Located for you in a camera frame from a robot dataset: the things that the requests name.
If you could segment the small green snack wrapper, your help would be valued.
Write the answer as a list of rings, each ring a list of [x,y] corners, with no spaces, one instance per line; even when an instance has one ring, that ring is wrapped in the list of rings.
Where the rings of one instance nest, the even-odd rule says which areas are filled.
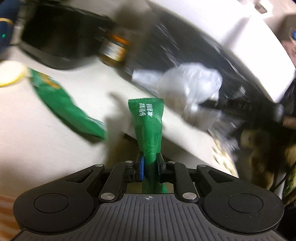
[[[164,100],[161,98],[130,99],[128,108],[137,137],[139,150],[144,154],[144,180],[142,192],[163,194],[168,190],[157,180],[157,153],[162,147],[162,116]]]

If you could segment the long green snack wrapper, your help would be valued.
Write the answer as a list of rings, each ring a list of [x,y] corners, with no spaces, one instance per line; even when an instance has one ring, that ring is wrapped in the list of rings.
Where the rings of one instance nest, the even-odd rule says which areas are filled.
[[[47,108],[67,127],[86,137],[103,140],[107,130],[104,123],[88,116],[68,92],[52,77],[30,69],[31,84]]]

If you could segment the clear plastic bag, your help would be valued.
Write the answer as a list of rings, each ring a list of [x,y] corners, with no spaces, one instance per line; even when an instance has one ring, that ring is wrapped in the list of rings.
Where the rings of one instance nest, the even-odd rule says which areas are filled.
[[[162,98],[165,105],[192,126],[207,130],[219,120],[222,111],[204,108],[201,103],[217,100],[222,86],[218,70],[201,63],[185,63],[166,72],[134,70],[132,82]]]

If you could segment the black microwave oven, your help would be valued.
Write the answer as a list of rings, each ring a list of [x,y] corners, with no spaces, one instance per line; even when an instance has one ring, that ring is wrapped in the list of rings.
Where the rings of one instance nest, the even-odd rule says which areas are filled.
[[[283,106],[269,101],[216,41],[168,13],[145,26],[125,72],[184,121],[214,136],[269,130],[283,120]]]

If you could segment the garlic cloves in bag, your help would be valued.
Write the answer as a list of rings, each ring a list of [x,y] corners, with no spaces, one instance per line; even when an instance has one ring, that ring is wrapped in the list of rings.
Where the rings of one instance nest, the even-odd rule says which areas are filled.
[[[233,154],[238,148],[238,142],[236,139],[228,139],[215,129],[208,129],[207,132],[214,141],[212,146],[215,153],[213,155],[214,160],[223,168],[223,170],[228,171],[232,176],[238,178],[239,175],[235,166],[237,157]]]

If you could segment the white styrofoam box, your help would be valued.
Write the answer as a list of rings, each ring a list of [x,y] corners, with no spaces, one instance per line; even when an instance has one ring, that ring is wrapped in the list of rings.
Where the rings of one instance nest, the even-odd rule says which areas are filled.
[[[220,44],[243,66],[267,98],[279,102],[295,77],[295,66],[272,30],[238,1],[147,1]]]

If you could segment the sauce jar orange lid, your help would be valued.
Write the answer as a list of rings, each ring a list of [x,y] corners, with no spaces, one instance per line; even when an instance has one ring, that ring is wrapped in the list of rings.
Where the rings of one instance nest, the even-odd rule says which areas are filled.
[[[99,57],[107,66],[116,67],[125,60],[130,41],[121,35],[108,33],[99,51]]]

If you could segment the pink striped towel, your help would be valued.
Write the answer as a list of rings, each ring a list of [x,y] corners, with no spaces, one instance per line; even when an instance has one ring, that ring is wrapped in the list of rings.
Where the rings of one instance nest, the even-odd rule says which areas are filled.
[[[12,240],[20,228],[13,214],[15,198],[1,195],[0,199],[0,236],[1,240]]]

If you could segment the yellow rimmed scrub pad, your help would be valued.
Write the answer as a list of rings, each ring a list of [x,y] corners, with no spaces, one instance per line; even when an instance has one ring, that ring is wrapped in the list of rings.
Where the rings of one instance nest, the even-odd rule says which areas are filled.
[[[28,74],[27,67],[18,61],[1,61],[0,69],[0,87],[14,84],[26,77]]]

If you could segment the blue small rice cooker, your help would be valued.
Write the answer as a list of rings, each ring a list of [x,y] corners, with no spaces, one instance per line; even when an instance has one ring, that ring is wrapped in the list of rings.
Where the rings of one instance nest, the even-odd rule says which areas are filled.
[[[4,0],[0,5],[1,18],[1,55],[10,45],[14,24],[18,17],[18,12],[23,2],[19,0]]]

